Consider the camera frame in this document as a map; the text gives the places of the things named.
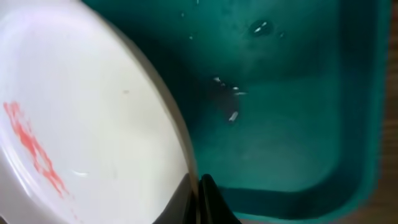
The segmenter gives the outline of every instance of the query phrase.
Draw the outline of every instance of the red mark on plate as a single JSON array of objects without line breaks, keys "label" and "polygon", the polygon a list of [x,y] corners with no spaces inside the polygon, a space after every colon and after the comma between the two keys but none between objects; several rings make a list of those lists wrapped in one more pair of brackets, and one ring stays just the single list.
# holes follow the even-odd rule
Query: red mark on plate
[{"label": "red mark on plate", "polygon": [[30,123],[25,120],[24,114],[20,111],[19,105],[16,102],[3,103],[3,107],[8,114],[12,128],[15,134],[21,140],[21,143],[29,151],[34,160],[34,167],[38,173],[42,174],[52,184],[54,189],[58,192],[59,196],[63,198],[63,194],[69,195],[68,191],[63,184],[62,179],[54,171],[52,162],[47,156],[42,146],[36,140],[32,133]]}]

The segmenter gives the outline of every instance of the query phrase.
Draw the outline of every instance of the teal tray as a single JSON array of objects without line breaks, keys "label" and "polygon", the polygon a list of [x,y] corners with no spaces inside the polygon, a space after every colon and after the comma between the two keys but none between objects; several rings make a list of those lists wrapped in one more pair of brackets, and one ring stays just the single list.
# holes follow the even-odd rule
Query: teal tray
[{"label": "teal tray", "polygon": [[238,218],[327,222],[377,179],[390,0],[85,0],[146,54]]}]

